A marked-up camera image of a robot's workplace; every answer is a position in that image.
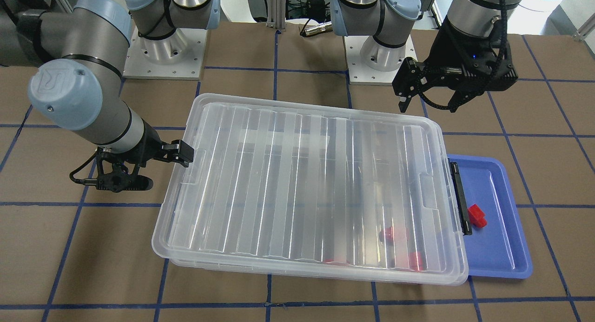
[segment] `black latch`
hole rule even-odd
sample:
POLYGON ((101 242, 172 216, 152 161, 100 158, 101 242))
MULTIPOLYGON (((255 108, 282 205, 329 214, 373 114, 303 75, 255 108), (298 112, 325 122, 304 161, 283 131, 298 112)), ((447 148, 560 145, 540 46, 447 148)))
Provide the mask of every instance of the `black latch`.
POLYGON ((450 162, 450 173, 452 174, 452 182, 455 183, 456 204, 459 206, 463 235, 472 235, 473 231, 471 229, 471 222, 469 221, 469 210, 467 210, 467 201, 465 200, 465 192, 463 191, 463 181, 461 181, 459 165, 456 162, 450 162))

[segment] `translucent lid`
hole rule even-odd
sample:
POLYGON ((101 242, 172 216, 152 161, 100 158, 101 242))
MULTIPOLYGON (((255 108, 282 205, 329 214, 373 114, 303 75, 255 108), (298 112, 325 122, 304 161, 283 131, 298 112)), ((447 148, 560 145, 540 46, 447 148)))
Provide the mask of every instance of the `translucent lid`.
POLYGON ((440 127, 422 117, 203 94, 153 249, 184 266, 461 284, 440 127))

